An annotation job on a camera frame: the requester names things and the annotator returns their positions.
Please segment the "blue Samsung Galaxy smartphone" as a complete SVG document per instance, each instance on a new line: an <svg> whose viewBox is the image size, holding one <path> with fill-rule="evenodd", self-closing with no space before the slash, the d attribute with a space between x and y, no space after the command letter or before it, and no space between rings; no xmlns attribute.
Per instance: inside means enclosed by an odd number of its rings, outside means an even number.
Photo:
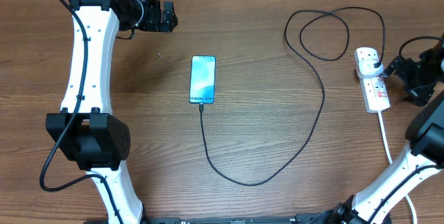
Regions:
<svg viewBox="0 0 444 224"><path fill-rule="evenodd" d="M216 57L195 55L191 59L189 102L213 104L215 96Z"/></svg>

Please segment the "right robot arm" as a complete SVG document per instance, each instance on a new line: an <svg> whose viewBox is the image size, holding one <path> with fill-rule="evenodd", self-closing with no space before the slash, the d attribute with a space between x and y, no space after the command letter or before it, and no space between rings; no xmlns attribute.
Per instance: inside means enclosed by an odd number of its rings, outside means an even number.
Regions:
<svg viewBox="0 0 444 224"><path fill-rule="evenodd" d="M387 67L373 67L375 50L355 51L367 112L380 115L389 108L384 79L390 75L404 83L406 101L423 109L407 128L407 143L388 168L370 186L313 217L311 223L390 223L390 210L417 185L443 170L443 95L433 95L437 82L443 81L443 38L435 37L435 41L436 46L422 52L419 61L399 55Z"/></svg>

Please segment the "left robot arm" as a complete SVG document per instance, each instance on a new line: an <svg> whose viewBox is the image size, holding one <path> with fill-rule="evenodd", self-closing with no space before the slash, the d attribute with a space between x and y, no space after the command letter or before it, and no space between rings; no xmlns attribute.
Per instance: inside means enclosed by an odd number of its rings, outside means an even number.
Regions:
<svg viewBox="0 0 444 224"><path fill-rule="evenodd" d="M96 185L108 223L147 223L127 167L130 130L112 113L110 75L120 32L170 33L178 23L171 1L61 0L71 13L74 45L67 91L57 113L46 116L54 150Z"/></svg>

